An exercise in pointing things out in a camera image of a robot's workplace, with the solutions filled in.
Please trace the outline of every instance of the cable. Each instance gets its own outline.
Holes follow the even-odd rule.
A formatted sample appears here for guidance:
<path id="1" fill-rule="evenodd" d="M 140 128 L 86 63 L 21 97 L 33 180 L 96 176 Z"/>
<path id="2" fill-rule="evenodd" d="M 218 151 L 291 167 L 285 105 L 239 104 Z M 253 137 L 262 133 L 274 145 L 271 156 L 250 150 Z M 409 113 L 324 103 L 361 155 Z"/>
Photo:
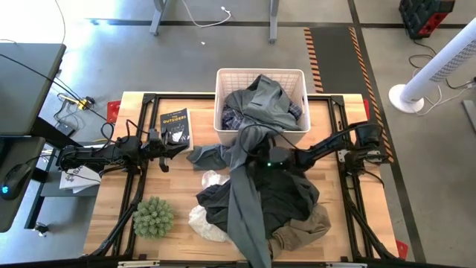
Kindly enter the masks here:
<path id="1" fill-rule="evenodd" d="M 80 126 L 80 122 L 76 117 L 76 113 L 78 113 L 80 110 L 76 106 L 76 110 L 74 112 L 69 110 L 69 107 L 71 104 L 68 104 L 68 108 L 66 109 L 68 111 L 67 115 L 62 116 L 61 118 L 58 118 L 58 122 L 54 125 L 54 127 L 57 127 L 60 123 L 62 123 L 66 118 L 72 117 L 76 121 L 76 131 L 81 130 L 83 127 Z M 85 126 L 84 120 L 80 117 L 80 120 L 83 122 L 83 126 Z"/>
<path id="2" fill-rule="evenodd" d="M 51 79 L 51 78 L 45 76 L 44 74 L 38 72 L 37 70 L 35 70 L 35 69 L 31 68 L 31 67 L 28 67 L 27 65 L 25 65 L 25 64 L 23 64 L 23 63 L 21 63 L 21 62 L 19 62 L 19 61 L 17 61 L 17 60 L 14 60 L 14 59 L 12 59 L 12 58 L 10 58 L 10 57 L 7 57 L 7 56 L 5 56 L 5 55 L 3 55 L 3 54 L 0 54 L 0 57 L 4 57 L 4 58 L 7 59 L 7 60 L 11 60 L 11 61 L 13 61 L 14 63 L 19 64 L 19 65 L 21 65 L 21 66 L 27 68 L 28 70 L 34 72 L 35 74 L 38 74 L 39 76 L 45 78 L 46 80 L 48 80 L 48 81 L 50 81 L 50 82 L 52 82 L 52 83 L 55 83 L 55 84 L 58 85 L 61 89 L 63 89 L 64 91 L 66 91 L 67 93 L 69 93 L 71 96 L 73 96 L 73 97 L 76 99 L 76 101 L 81 101 L 79 98 L 77 98 L 76 96 L 74 96 L 73 93 L 71 93 L 69 90 L 67 90 L 64 86 L 61 86 L 60 84 L 58 84 L 57 81 L 55 81 L 55 80 L 53 80 L 53 79 Z M 100 118 L 104 119 L 104 121 L 107 121 L 107 119 L 106 119 L 104 116 L 98 114 L 98 113 L 97 113 L 96 111 L 94 111 L 93 109 L 88 109 L 88 110 L 91 111 L 91 112 L 93 112 L 95 115 L 99 116 Z"/>
<path id="3" fill-rule="evenodd" d="M 277 131 L 275 128 L 273 127 L 268 127 L 266 125 L 263 125 L 263 124 L 249 124 L 248 126 L 246 127 L 243 127 L 243 129 L 241 130 L 241 133 L 243 134 L 245 132 L 245 130 L 249 127 L 253 127 L 253 126 L 259 126 L 259 127 L 265 127 L 267 129 L 270 129 L 270 130 L 273 130 L 274 132 L 276 132 L 278 135 L 280 135 L 282 138 L 284 138 L 284 140 L 289 143 L 291 146 L 293 146 L 293 148 L 295 148 L 296 150 L 300 150 L 298 147 L 296 147 L 296 145 L 294 145 L 292 142 L 290 142 L 283 134 L 281 134 L 281 132 Z M 242 135 L 239 135 L 239 141 L 238 141 L 238 144 L 239 146 L 241 147 L 241 150 L 243 150 L 247 155 L 249 156 L 257 156 L 257 155 L 254 155 L 250 152 L 248 152 L 244 147 L 243 147 L 243 143 L 242 143 L 242 139 L 241 139 Z"/>
<path id="4" fill-rule="evenodd" d="M 71 91 L 72 93 L 74 93 L 74 96 L 76 96 L 78 99 L 81 99 L 81 97 L 73 90 L 71 89 L 68 85 L 66 85 L 65 82 L 63 82 L 59 77 L 55 77 L 54 79 L 58 80 L 59 82 L 61 82 L 67 89 L 69 89 L 69 91 Z"/>
<path id="5" fill-rule="evenodd" d="M 431 50 L 431 52 L 433 52 L 433 54 L 435 54 L 435 55 L 437 54 L 437 52 L 433 48 L 431 48 L 429 45 L 423 45 L 422 43 L 418 43 L 415 39 L 414 39 L 414 43 L 416 45 L 422 46 L 423 48 L 427 48 L 427 49 Z"/>
<path id="6" fill-rule="evenodd" d="M 53 115 L 53 118 L 54 118 L 56 121 L 59 122 L 57 116 L 65 109 L 66 104 L 67 104 L 67 101 L 64 100 L 64 101 L 62 102 L 62 104 L 61 104 L 61 108 L 59 108 L 58 112 L 56 112 L 56 113 Z"/>
<path id="7" fill-rule="evenodd" d="M 364 170 L 364 172 L 367 173 L 367 174 L 369 174 L 369 175 L 371 175 L 371 176 L 373 176 L 373 177 L 375 177 L 375 178 L 377 178 L 377 179 L 382 183 L 382 186 L 385 188 L 385 183 L 384 183 L 384 181 L 383 181 L 382 179 L 380 179 L 379 176 L 377 176 L 377 175 L 375 175 L 374 173 L 372 173 L 372 172 L 370 172 L 370 171 L 367 171 L 367 170 Z"/>
<path id="8" fill-rule="evenodd" d="M 417 58 L 417 57 L 428 57 L 428 58 L 430 58 L 430 59 L 433 59 L 434 56 L 437 55 L 437 52 L 436 52 L 432 47 L 430 47 L 429 45 L 423 45 L 422 43 L 418 43 L 415 39 L 414 39 L 413 41 L 414 41 L 415 45 L 419 45 L 419 46 L 421 46 L 421 47 L 423 47 L 423 48 L 427 48 L 427 49 L 429 49 L 429 50 L 433 53 L 433 55 L 429 55 L 429 54 L 416 54 L 416 55 L 412 55 L 412 56 L 410 56 L 410 57 L 408 58 L 408 62 L 409 62 L 410 65 L 412 65 L 414 68 L 423 68 L 423 66 L 417 66 L 417 65 L 413 64 L 411 60 L 412 60 L 413 58 Z M 472 80 L 472 81 L 468 81 L 467 83 L 464 83 L 464 84 L 461 85 L 461 86 L 452 86 L 452 85 L 450 85 L 450 83 L 449 83 L 449 81 L 448 81 L 447 78 L 445 79 L 445 82 L 446 82 L 446 85 L 447 85 L 450 89 L 464 89 L 465 86 L 468 86 L 469 84 L 473 83 L 474 81 L 473 81 L 473 80 Z"/>
<path id="9" fill-rule="evenodd" d="M 16 42 L 15 42 L 15 41 L 13 41 L 13 40 L 10 40 L 10 39 L 0 39 L 0 41 L 14 42 L 14 43 L 16 44 Z"/>
<path id="10" fill-rule="evenodd" d="M 416 68 L 415 71 L 414 71 L 413 77 L 415 77 L 415 73 L 416 73 L 418 70 L 421 70 L 421 69 L 420 69 L 420 68 Z M 448 98 L 448 99 L 446 99 L 446 100 L 442 100 L 442 99 L 443 99 L 443 93 L 441 92 L 440 86 L 437 86 L 437 88 L 438 88 L 438 94 L 439 94 L 438 101 L 437 101 L 436 103 L 433 103 L 433 102 L 430 100 L 430 98 L 428 98 L 428 97 L 425 96 L 425 99 L 426 99 L 429 103 L 431 103 L 431 107 L 430 107 L 426 112 L 424 112 L 424 113 L 419 113 L 419 112 L 415 111 L 415 114 L 418 115 L 418 116 L 427 115 L 434 107 L 439 106 L 439 105 L 441 105 L 441 104 L 444 104 L 445 102 L 448 102 L 448 101 L 451 101 L 451 100 L 453 100 L 453 99 L 455 99 L 455 98 L 460 97 L 466 90 L 471 89 L 471 88 L 473 88 L 473 87 L 475 87 L 475 86 L 466 86 L 466 88 L 463 89 L 459 94 L 457 94 L 457 95 L 455 95 L 455 96 L 453 96 L 453 97 L 451 97 L 451 98 Z"/>
<path id="11" fill-rule="evenodd" d="M 61 20 L 62 20 L 62 40 L 61 40 L 61 44 L 64 44 L 65 43 L 65 38 L 66 38 L 65 17 L 62 15 L 61 7 L 60 7 L 60 4 L 58 4 L 58 0 L 54 0 L 54 2 L 57 4 L 59 14 L 61 14 Z"/>
<path id="12" fill-rule="evenodd" d="M 101 181 L 100 181 L 100 180 L 98 180 L 98 179 L 90 179 L 90 178 L 86 178 L 86 177 L 84 177 L 84 176 L 81 176 L 81 175 L 77 175 L 77 174 L 72 174 L 72 173 L 69 173 L 69 172 L 68 172 L 68 171 L 66 171 L 66 170 L 64 170 L 63 172 L 64 172 L 64 173 L 66 173 L 66 174 L 68 174 L 68 175 L 71 175 L 71 176 L 80 177 L 81 179 L 87 179 L 87 180 L 90 180 L 90 181 L 93 181 L 93 182 L 99 182 L 99 183 L 101 183 Z"/>
<path id="13" fill-rule="evenodd" d="M 195 20 L 193 19 L 192 17 L 192 13 L 190 12 L 190 10 L 188 9 L 188 6 L 187 6 L 187 3 L 185 3 L 185 0 L 181 0 L 182 3 L 184 3 L 184 6 L 185 6 L 185 9 L 187 10 L 187 13 L 188 13 L 188 16 L 190 17 L 190 19 L 192 20 L 193 24 L 195 24 L 196 26 L 200 27 L 200 28 L 206 28 L 206 27 L 210 27 L 210 26 L 215 26 L 215 25 L 221 25 L 223 22 L 226 22 L 228 21 L 230 18 L 231 18 L 231 12 L 226 10 L 225 7 L 222 7 L 222 10 L 225 11 L 227 14 L 228 14 L 228 18 L 222 20 L 221 22 L 217 22 L 217 23 L 212 23 L 210 25 L 200 25 L 198 23 L 195 22 Z"/>
<path id="14" fill-rule="evenodd" d="M 136 129 L 138 129 L 140 132 L 142 133 L 145 133 L 145 134 L 149 134 L 147 131 L 143 131 L 143 130 L 140 130 L 138 125 L 136 125 L 134 122 L 130 121 L 129 119 L 126 120 L 126 130 L 127 130 L 127 138 L 124 140 L 124 141 L 119 141 L 120 144 L 124 144 L 126 142 L 128 142 L 129 140 L 129 137 L 131 136 L 131 132 L 130 132 L 130 128 L 129 128 L 129 124 L 131 124 L 132 126 L 134 126 Z M 108 137 L 106 136 L 106 134 L 104 133 L 104 127 L 108 125 L 111 127 L 111 135 Z M 101 151 L 102 149 L 104 149 L 108 143 L 112 142 L 112 143 L 117 143 L 117 141 L 113 141 L 112 140 L 112 136 L 114 134 L 114 124 L 113 123 L 109 123 L 109 122 L 106 122 L 103 124 L 103 126 L 101 126 L 101 134 L 103 135 L 103 137 L 106 139 L 106 143 L 98 150 Z"/>
<path id="15" fill-rule="evenodd" d="M 102 178 L 104 174 L 108 173 L 108 172 L 111 172 L 111 171 L 114 171 L 114 170 L 121 170 L 123 169 L 123 167 L 121 166 L 117 166 L 117 167 L 110 167 L 110 168 L 107 168 L 105 170 L 101 170 L 99 171 L 99 177 Z"/>

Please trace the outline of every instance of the white laundry basket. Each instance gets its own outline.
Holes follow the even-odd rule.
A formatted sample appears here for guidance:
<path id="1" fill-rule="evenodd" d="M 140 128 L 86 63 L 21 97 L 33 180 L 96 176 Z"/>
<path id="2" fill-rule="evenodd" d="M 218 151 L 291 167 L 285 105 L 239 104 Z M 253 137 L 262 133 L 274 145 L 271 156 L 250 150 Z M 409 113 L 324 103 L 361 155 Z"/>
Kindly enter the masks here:
<path id="1" fill-rule="evenodd" d="M 221 68 L 216 73 L 215 115 L 214 124 L 220 143 L 231 146 L 238 135 L 237 130 L 222 130 L 222 111 L 225 98 L 238 89 L 246 89 L 260 74 L 277 81 L 288 94 L 292 102 L 296 103 L 303 114 L 297 124 L 301 131 L 284 131 L 283 135 L 293 144 L 300 141 L 311 128 L 309 117 L 309 103 L 307 102 L 306 83 L 304 73 L 294 69 L 267 69 L 267 68 Z M 289 145 L 281 137 L 276 139 L 280 146 Z"/>

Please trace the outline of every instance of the white cable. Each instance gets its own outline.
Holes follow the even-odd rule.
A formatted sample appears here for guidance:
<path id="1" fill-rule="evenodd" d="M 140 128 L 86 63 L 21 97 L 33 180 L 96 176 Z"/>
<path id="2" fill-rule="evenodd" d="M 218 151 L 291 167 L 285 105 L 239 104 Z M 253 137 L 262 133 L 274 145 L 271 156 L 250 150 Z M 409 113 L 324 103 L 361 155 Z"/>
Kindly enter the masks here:
<path id="1" fill-rule="evenodd" d="M 415 77 L 415 73 L 416 73 L 417 71 L 419 71 L 419 70 L 421 70 L 421 68 L 416 68 L 416 69 L 415 69 L 415 71 L 414 71 L 414 73 L 413 73 L 413 77 Z M 453 96 L 453 97 L 451 97 L 451 98 L 447 98 L 446 100 L 443 100 L 443 101 L 442 101 L 442 99 L 443 99 L 443 93 L 441 92 L 440 86 L 437 86 L 437 87 L 438 87 L 438 93 L 439 93 L 438 101 L 437 101 L 436 103 L 433 103 L 428 97 L 425 96 L 425 99 L 426 99 L 429 103 L 431 103 L 430 109 L 428 109 L 428 110 L 427 110 L 426 112 L 424 112 L 424 113 L 419 113 L 419 112 L 417 112 L 417 111 L 415 111 L 415 113 L 416 113 L 416 115 L 418 115 L 418 116 L 427 115 L 434 107 L 439 106 L 439 105 L 441 105 L 441 104 L 444 104 L 444 103 L 446 103 L 446 102 L 448 102 L 448 101 L 451 101 L 451 100 L 454 100 L 455 98 L 460 97 L 466 90 L 472 89 L 472 88 L 474 88 L 475 86 L 476 86 L 476 84 L 470 83 L 470 84 L 468 84 L 468 85 L 466 86 L 466 88 L 461 88 L 462 90 L 461 90 L 461 92 L 460 92 L 459 94 L 457 94 L 457 95 L 455 95 L 455 96 Z"/>
<path id="2" fill-rule="evenodd" d="M 14 43 L 16 44 L 16 42 L 15 42 L 15 41 L 13 41 L 13 40 L 10 40 L 10 39 L 0 39 L 0 41 L 14 42 Z"/>
<path id="3" fill-rule="evenodd" d="M 64 44 L 65 43 L 65 38 L 66 38 L 65 17 L 62 15 L 61 7 L 60 7 L 60 4 L 58 4 L 58 0 L 54 0 L 54 2 L 57 4 L 59 14 L 61 15 L 61 20 L 62 20 L 62 40 L 61 40 L 61 44 Z"/>
<path id="4" fill-rule="evenodd" d="M 231 12 L 226 10 L 225 7 L 222 7 L 222 10 L 225 11 L 228 14 L 228 18 L 222 20 L 221 22 L 213 23 L 213 24 L 210 24 L 210 25 L 200 25 L 200 24 L 196 23 L 195 20 L 193 19 L 192 13 L 190 13 L 190 10 L 188 9 L 188 6 L 187 6 L 187 3 L 185 3 L 185 0 L 181 0 L 181 1 L 182 1 L 182 3 L 184 3 L 185 9 L 187 10 L 188 16 L 192 20 L 193 24 L 197 25 L 200 28 L 205 28 L 205 27 L 210 27 L 210 26 L 215 26 L 215 25 L 221 25 L 223 22 L 226 22 L 231 18 Z"/>

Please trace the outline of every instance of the orange and black hazard tape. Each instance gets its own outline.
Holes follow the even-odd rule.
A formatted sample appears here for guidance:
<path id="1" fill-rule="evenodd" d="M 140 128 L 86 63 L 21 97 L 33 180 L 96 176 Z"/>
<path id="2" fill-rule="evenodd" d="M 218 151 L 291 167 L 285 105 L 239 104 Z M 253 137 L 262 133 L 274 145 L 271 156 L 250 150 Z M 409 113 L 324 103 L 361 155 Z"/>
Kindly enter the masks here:
<path id="1" fill-rule="evenodd" d="M 354 44 L 354 49 L 356 50 L 358 63 L 360 64 L 360 68 L 362 69 L 362 74 L 364 75 L 365 86 L 367 87 L 367 91 L 370 95 L 370 102 L 372 103 L 373 111 L 375 112 L 375 116 L 377 117 L 377 123 L 379 123 L 382 129 L 384 128 L 384 123 L 382 122 L 382 117 L 380 115 L 379 107 L 377 106 L 377 101 L 375 99 L 375 95 L 373 94 L 372 90 L 372 83 L 370 82 L 369 75 L 367 73 L 367 68 L 365 68 L 364 59 L 362 58 L 362 53 L 360 51 L 360 46 L 358 45 L 356 30 L 353 27 L 349 27 L 350 37 L 352 37 L 352 42 Z M 384 146 L 385 150 L 387 151 L 388 161 L 393 163 L 393 154 L 392 149 L 390 146 L 390 142 L 388 142 L 387 132 L 385 129 L 382 133 L 382 138 L 384 139 Z"/>
<path id="2" fill-rule="evenodd" d="M 318 58 L 315 56 L 314 43 L 312 42 L 311 31 L 309 28 L 304 28 L 304 38 L 306 39 L 307 52 L 309 53 L 315 91 L 322 93 L 324 92 L 324 89 L 322 88 L 321 73 L 319 72 Z"/>

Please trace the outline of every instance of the book cover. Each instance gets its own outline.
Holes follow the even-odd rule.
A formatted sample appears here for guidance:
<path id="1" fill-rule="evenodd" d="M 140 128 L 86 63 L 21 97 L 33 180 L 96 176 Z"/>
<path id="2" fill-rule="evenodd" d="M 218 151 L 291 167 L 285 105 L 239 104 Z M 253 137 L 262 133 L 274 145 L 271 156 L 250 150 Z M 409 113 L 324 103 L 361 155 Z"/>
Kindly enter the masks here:
<path id="1" fill-rule="evenodd" d="M 167 130 L 170 141 L 187 144 L 187 149 L 181 151 L 181 153 L 191 151 L 193 148 L 193 137 L 188 109 L 160 115 L 160 119 L 161 131 Z"/>

